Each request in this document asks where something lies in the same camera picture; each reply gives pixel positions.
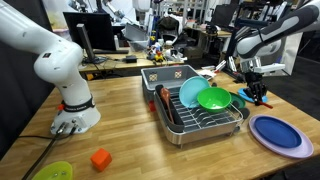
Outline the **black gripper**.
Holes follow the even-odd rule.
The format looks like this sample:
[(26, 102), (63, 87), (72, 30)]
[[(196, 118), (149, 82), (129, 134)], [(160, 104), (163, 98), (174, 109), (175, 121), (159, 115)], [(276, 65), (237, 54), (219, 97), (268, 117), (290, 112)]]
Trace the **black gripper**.
[(262, 81), (262, 75), (255, 72), (247, 72), (245, 74), (245, 80), (247, 83), (247, 88), (244, 92), (249, 96), (253, 97), (264, 96), (267, 92), (267, 87)]

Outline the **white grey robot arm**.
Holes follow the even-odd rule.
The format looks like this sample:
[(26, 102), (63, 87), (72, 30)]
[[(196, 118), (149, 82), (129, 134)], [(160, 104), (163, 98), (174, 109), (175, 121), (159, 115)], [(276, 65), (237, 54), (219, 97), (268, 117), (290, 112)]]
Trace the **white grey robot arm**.
[(284, 64), (255, 65), (261, 56), (271, 55), (281, 46), (281, 39), (292, 34), (318, 30), (320, 24), (320, 0), (310, 0), (278, 21), (241, 38), (236, 46), (247, 87), (244, 92), (254, 101), (266, 95), (262, 74), (282, 70)]

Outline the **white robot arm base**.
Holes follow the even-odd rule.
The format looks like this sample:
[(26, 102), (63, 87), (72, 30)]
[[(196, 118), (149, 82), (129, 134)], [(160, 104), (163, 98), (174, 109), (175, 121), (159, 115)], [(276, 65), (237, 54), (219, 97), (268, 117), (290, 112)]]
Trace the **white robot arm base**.
[(4, 0), (0, 0), (0, 23), (0, 41), (38, 54), (35, 73), (54, 84), (62, 95), (62, 108), (51, 124), (51, 133), (85, 133), (96, 125), (101, 114), (78, 70), (81, 47), (41, 27)]

